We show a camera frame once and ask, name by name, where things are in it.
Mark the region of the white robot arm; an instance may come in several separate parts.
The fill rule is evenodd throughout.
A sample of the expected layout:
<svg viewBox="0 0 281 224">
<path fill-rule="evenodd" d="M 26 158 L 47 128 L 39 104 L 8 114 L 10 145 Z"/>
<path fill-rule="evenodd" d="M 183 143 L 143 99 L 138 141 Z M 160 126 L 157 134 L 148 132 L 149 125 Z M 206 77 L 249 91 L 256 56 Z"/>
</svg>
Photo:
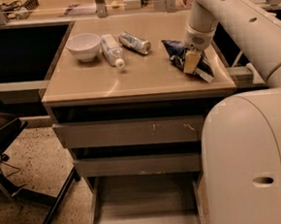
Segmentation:
<svg viewBox="0 0 281 224">
<path fill-rule="evenodd" d="M 281 20 L 250 0 L 194 0 L 186 37 L 220 24 L 266 83 L 216 104 L 203 124 L 210 224 L 281 224 Z"/>
</svg>

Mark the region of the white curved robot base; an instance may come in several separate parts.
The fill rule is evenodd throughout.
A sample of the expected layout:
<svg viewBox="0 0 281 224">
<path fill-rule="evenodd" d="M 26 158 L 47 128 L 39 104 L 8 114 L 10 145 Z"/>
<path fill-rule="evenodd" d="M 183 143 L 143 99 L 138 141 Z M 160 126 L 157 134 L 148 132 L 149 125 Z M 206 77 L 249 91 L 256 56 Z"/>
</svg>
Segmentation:
<svg viewBox="0 0 281 224">
<path fill-rule="evenodd" d="M 256 68 L 253 66 L 253 64 L 251 62 L 246 64 L 246 68 L 251 71 L 252 74 L 252 82 L 254 84 L 264 84 L 265 80 L 263 80 L 263 78 L 261 77 L 261 75 L 259 75 L 259 73 L 257 72 Z"/>
</svg>

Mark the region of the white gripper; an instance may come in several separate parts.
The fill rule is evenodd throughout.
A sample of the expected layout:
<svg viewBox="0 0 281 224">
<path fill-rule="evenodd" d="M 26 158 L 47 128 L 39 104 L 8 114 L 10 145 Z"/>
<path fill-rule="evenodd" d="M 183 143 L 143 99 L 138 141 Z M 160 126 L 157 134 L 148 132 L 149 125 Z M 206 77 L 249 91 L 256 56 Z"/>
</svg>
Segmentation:
<svg viewBox="0 0 281 224">
<path fill-rule="evenodd" d="M 185 28 L 184 43 L 191 49 L 185 53 L 184 73 L 193 74 L 202 57 L 201 50 L 208 48 L 216 28 L 211 25 L 194 25 L 188 23 Z"/>
</svg>

